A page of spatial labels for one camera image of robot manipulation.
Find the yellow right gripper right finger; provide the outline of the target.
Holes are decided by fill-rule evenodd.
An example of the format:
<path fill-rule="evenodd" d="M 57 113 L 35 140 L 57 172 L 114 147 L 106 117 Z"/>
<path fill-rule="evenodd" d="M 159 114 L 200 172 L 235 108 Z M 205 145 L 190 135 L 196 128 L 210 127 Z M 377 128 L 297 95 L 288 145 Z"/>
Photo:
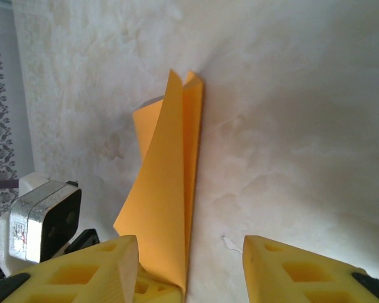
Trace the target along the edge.
<path fill-rule="evenodd" d="M 336 259 L 247 235 L 243 270 L 250 302 L 379 302 L 379 279 Z"/>

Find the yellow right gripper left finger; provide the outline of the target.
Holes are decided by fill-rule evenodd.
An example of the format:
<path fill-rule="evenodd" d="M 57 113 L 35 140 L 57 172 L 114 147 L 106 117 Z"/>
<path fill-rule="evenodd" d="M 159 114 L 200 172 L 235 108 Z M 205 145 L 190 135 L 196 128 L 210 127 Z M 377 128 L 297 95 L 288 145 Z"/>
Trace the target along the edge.
<path fill-rule="evenodd" d="M 0 280 L 0 302 L 132 302 L 138 256 L 133 235 L 80 249 Z"/>

